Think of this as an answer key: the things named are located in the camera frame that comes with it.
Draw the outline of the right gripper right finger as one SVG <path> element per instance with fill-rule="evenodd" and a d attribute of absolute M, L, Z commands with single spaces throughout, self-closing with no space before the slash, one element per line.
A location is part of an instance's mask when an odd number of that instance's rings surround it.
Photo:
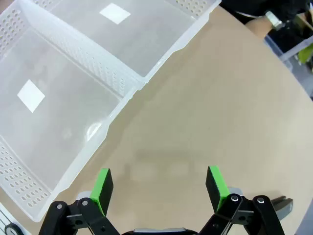
<path fill-rule="evenodd" d="M 201 235 L 226 235 L 232 225 L 242 225 L 249 235 L 283 235 L 284 231 L 271 200 L 265 195 L 249 200 L 230 193 L 218 166 L 209 166 L 205 182 L 214 214 Z"/>

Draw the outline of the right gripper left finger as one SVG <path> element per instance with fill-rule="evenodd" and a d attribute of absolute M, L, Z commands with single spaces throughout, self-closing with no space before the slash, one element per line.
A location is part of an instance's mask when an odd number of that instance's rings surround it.
<path fill-rule="evenodd" d="M 118 235 L 119 232 L 106 217 L 113 192 L 111 170 L 100 170 L 90 196 L 67 204 L 50 204 L 39 234 L 75 235 L 87 228 L 93 235 Z"/>

